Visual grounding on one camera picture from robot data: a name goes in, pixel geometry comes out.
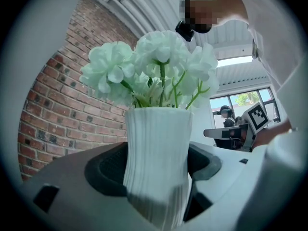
window frame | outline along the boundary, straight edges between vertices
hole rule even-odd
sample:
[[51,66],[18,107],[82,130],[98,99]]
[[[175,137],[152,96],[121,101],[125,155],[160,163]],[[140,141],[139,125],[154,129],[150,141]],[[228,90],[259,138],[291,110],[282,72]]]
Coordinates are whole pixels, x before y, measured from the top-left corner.
[[[261,97],[261,94],[260,94],[260,91],[261,90],[268,90],[269,92],[269,95],[271,97],[271,100],[268,100],[268,101],[263,101],[262,97]],[[265,108],[265,105],[267,104],[270,104],[270,103],[274,103],[274,107],[277,111],[277,118],[274,118],[273,119],[273,122],[281,122],[281,119],[280,119],[280,113],[279,113],[279,109],[278,109],[278,106],[277,106],[277,103],[276,103],[276,100],[275,100],[275,97],[273,95],[273,92],[271,91],[270,87],[266,87],[266,88],[261,88],[261,89],[255,89],[255,90],[250,90],[250,91],[243,91],[243,92],[239,92],[239,93],[235,93],[235,94],[232,94],[232,95],[222,95],[222,96],[218,96],[218,97],[215,97],[215,98],[210,98],[210,100],[215,100],[215,99],[218,99],[218,98],[228,98],[228,101],[229,101],[229,107],[234,110],[233,108],[233,104],[232,104],[232,101],[231,101],[231,96],[236,96],[236,95],[241,95],[241,94],[245,94],[245,93],[250,93],[250,92],[256,92],[258,94],[258,97],[260,99],[260,104],[262,105],[265,113],[267,114],[267,111],[266,111],[266,108]],[[213,115],[213,119],[214,119],[214,126],[216,128],[216,123],[215,123],[215,115],[217,114],[217,111],[212,111],[212,115]]]

sky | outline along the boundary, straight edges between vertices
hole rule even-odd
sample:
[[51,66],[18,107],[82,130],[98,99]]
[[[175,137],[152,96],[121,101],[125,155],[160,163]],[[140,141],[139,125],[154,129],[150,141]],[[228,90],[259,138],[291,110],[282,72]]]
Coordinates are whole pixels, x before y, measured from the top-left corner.
[[[260,92],[260,95],[261,95],[262,100],[264,102],[267,101],[267,100],[271,100],[270,93],[269,93],[268,89],[260,90],[259,92]],[[233,105],[236,104],[235,100],[237,99],[237,97],[238,97],[238,95],[230,96],[230,99],[231,99],[231,102],[232,102]],[[212,100],[210,100],[210,102],[211,102],[211,108],[212,109],[220,108],[223,105],[230,106],[227,97],[212,99]]]

brick wall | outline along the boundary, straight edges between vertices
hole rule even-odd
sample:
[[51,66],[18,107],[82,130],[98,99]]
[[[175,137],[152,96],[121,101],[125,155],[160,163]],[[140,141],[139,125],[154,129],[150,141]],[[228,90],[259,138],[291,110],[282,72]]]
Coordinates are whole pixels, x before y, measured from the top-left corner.
[[64,46],[43,67],[24,105],[18,134],[23,180],[57,157],[126,141],[127,108],[89,97],[79,82],[90,49],[113,41],[134,48],[137,39],[103,6],[80,0]]

person's neck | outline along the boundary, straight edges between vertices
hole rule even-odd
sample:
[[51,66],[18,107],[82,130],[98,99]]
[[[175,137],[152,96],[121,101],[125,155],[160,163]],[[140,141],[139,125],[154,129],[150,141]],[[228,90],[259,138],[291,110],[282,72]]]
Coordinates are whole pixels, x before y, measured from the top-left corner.
[[248,15],[242,0],[217,0],[223,14],[222,20],[240,20],[248,24]]

vase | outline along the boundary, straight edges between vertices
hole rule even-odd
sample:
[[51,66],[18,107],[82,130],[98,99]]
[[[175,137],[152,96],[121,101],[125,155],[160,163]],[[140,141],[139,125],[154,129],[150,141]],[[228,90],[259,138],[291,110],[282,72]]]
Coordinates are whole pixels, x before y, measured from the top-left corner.
[[125,113],[128,160],[123,184],[128,201],[159,230],[183,222],[190,184],[187,154],[193,113],[148,107]]

